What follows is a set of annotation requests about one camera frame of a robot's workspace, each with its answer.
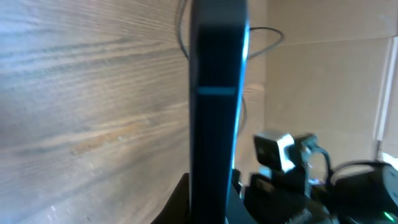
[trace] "beige wall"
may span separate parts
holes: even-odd
[[[334,165],[373,159],[398,1],[268,0],[267,9],[286,39],[266,59],[265,126],[317,133]],[[321,175],[323,160],[312,165]]]

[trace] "black metal pole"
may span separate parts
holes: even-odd
[[[248,55],[246,0],[194,0],[190,22],[190,218],[224,223]]]

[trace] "green led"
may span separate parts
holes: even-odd
[[[396,221],[394,220],[394,217],[393,217],[392,215],[388,214],[387,212],[384,212],[384,215],[385,215],[388,219],[390,219],[392,222],[396,222]]]

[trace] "wood grain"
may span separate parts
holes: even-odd
[[[188,171],[177,0],[5,0],[0,223],[149,223]],[[251,1],[252,23],[264,25]],[[187,39],[188,13],[184,16]],[[266,44],[252,35],[252,47]],[[249,62],[236,164],[254,171],[265,59]]]

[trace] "black mechanical device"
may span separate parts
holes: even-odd
[[[153,223],[393,223],[398,171],[378,161],[331,167],[317,136],[264,131],[254,136],[268,174],[240,184],[233,169],[248,57],[246,0],[193,0],[190,21],[190,172]],[[326,158],[325,183],[308,178],[308,158]],[[336,178],[349,166],[372,171]]]

